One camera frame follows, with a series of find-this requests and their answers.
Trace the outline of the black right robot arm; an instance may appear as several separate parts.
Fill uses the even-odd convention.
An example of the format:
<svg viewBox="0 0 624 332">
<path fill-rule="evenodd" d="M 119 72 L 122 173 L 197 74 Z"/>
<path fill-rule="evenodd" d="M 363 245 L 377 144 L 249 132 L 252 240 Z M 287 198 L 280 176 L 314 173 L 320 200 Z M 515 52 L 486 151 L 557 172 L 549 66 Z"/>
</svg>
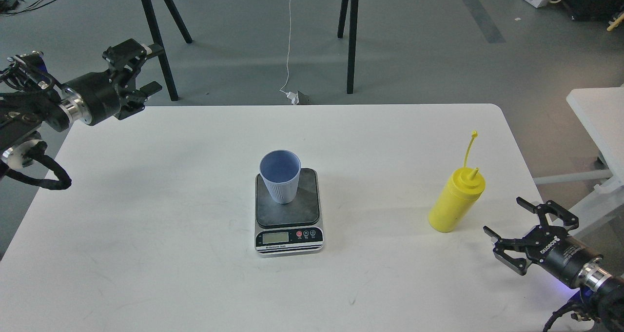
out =
<svg viewBox="0 0 624 332">
<path fill-rule="evenodd" d="M 521 197 L 517 203 L 536 214 L 539 223 L 522 238 L 500 237 L 488 226 L 493 255 L 519 275 L 532 264 L 539 265 L 575 294 L 545 323 L 548 331 L 566 313 L 576 321 L 595 321 L 610 332 L 623 330 L 624 281 L 602 269 L 603 256 L 570 235 L 579 218 L 555 201 L 533 205 Z"/>
</svg>

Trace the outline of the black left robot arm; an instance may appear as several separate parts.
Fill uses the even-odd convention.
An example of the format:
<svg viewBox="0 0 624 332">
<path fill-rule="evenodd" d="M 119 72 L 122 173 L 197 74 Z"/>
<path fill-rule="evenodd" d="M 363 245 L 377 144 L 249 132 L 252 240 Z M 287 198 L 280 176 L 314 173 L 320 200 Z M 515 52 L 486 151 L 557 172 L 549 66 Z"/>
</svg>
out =
<svg viewBox="0 0 624 332">
<path fill-rule="evenodd" d="M 153 81 L 137 88 L 136 78 L 148 59 L 164 52 L 158 44 L 128 39 L 103 52 L 107 70 L 66 83 L 49 74 L 41 51 L 9 57 L 9 65 L 1 71 L 1 82 L 13 89 L 1 95 L 1 176 L 48 190 L 69 188 L 72 181 L 66 170 L 45 154 L 41 125 L 62 132 L 76 121 L 94 126 L 142 112 L 147 99 L 162 86 Z"/>
</svg>

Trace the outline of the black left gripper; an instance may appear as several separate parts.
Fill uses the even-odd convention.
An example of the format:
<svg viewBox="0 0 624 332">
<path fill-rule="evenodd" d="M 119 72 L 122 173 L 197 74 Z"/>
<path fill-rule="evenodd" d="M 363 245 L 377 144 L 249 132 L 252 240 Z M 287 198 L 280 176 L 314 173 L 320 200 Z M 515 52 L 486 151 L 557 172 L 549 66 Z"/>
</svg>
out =
<svg viewBox="0 0 624 332">
<path fill-rule="evenodd" d="M 126 119 L 145 109 L 149 97 L 160 92 L 156 81 L 140 89 L 125 90 L 120 96 L 115 85 L 126 88 L 136 79 L 149 56 L 149 47 L 127 39 L 108 47 L 102 58 L 108 63 L 107 73 L 88 73 L 60 86 L 61 110 L 69 124 L 82 121 L 94 126 L 110 117 Z"/>
</svg>

